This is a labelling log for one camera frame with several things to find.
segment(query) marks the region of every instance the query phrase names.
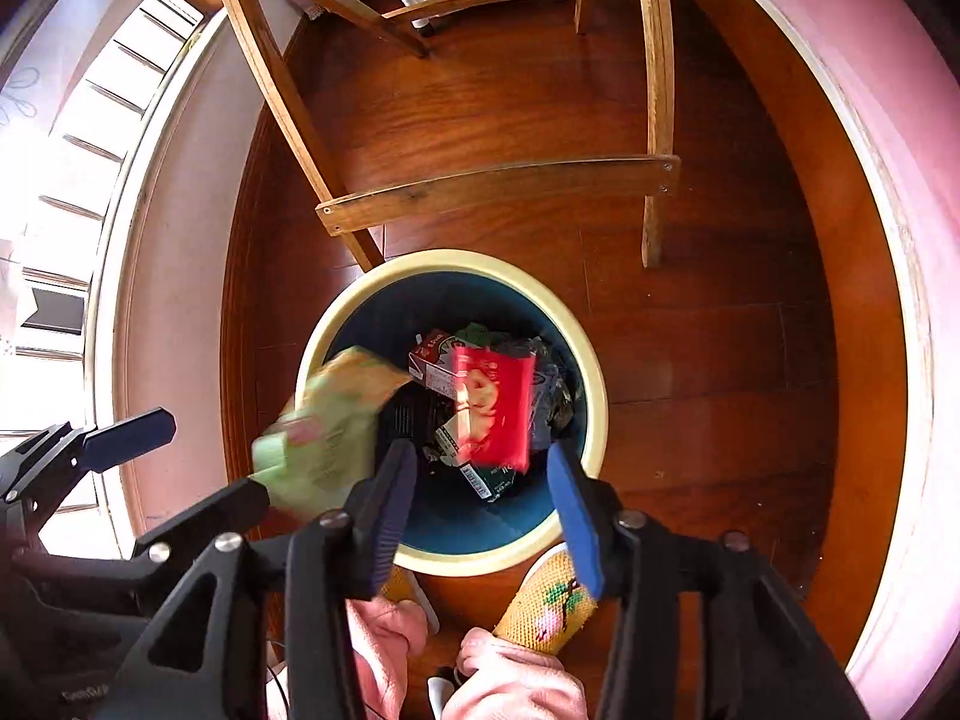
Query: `screw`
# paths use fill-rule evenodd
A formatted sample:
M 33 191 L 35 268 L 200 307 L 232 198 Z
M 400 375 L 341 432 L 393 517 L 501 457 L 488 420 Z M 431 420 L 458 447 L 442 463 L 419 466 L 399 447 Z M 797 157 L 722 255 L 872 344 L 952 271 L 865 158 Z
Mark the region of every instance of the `screw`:
M 741 531 L 727 531 L 723 534 L 723 546 L 731 552 L 746 552 L 750 549 L 750 538 Z
M 218 552 L 232 552 L 243 543 L 243 536 L 240 533 L 220 533 L 213 539 L 213 546 Z
M 320 527 L 322 528 L 339 530 L 340 528 L 349 527 L 350 515 L 343 509 L 330 509 L 329 512 L 324 512 L 320 515 L 318 522 L 320 522 Z
M 623 509 L 623 511 L 617 515 L 616 522 L 618 525 L 626 528 L 627 530 L 638 531 L 647 524 L 647 515 L 643 512 L 634 512 L 631 509 Z
M 147 555 L 150 556 L 150 562 L 167 562 L 167 560 L 170 559 L 170 544 L 166 541 L 157 541 L 150 545 L 150 549 L 147 550 Z

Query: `red snack bag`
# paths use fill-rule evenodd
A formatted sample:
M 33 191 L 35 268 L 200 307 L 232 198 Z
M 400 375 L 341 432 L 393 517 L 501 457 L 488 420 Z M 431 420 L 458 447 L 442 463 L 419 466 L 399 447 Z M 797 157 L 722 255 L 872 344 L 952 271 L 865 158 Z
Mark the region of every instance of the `red snack bag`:
M 457 459 L 526 473 L 535 358 L 489 349 L 453 349 Z

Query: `cardboard box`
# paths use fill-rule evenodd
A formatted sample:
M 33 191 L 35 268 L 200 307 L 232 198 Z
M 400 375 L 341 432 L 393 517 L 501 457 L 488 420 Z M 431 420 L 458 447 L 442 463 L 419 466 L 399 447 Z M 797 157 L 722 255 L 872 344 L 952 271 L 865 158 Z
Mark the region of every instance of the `cardboard box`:
M 410 375 L 416 381 L 450 400 L 456 399 L 456 389 L 453 386 L 454 346 L 476 348 L 472 343 L 435 328 L 410 352 L 407 364 Z
M 446 423 L 440 425 L 434 434 L 437 437 L 437 443 L 440 445 L 440 451 L 443 451 L 443 460 L 448 466 L 459 466 L 461 463 L 457 460 L 460 451 L 460 444 L 457 442 L 457 415 L 453 415 Z

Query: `blue gripper pad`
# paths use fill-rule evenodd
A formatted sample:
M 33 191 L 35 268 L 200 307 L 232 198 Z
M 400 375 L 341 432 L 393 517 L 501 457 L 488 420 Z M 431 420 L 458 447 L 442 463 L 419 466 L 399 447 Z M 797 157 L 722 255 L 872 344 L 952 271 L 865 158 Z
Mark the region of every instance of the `blue gripper pad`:
M 168 410 L 156 408 L 109 425 L 83 439 L 78 465 L 103 473 L 128 460 L 168 445 L 176 432 L 176 421 Z
M 395 439 L 376 474 L 353 486 L 344 509 L 353 518 L 354 555 L 341 581 L 347 598 L 373 598 L 394 565 L 416 488 L 416 450 Z
M 546 479 L 577 581 L 594 598 L 603 598 L 608 582 L 603 570 L 601 532 L 610 519 L 590 504 L 590 480 L 579 461 L 568 459 L 560 442 L 554 442 L 547 452 Z
M 394 555 L 407 527 L 407 515 L 414 499 L 416 486 L 416 450 L 408 440 L 394 440 L 387 450 L 383 463 L 394 462 L 397 470 L 394 483 L 380 512 L 379 528 L 373 544 L 373 586 L 381 587 L 390 579 Z

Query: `green package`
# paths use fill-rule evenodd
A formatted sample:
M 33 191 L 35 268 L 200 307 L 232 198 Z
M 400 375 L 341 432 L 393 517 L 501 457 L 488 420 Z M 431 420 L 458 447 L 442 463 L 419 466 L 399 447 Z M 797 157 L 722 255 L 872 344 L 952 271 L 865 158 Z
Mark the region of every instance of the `green package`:
M 373 476 L 376 415 L 409 381 L 366 349 L 342 351 L 310 376 L 299 408 L 288 404 L 253 442 L 251 479 L 267 488 L 272 506 L 302 519 L 342 506 Z

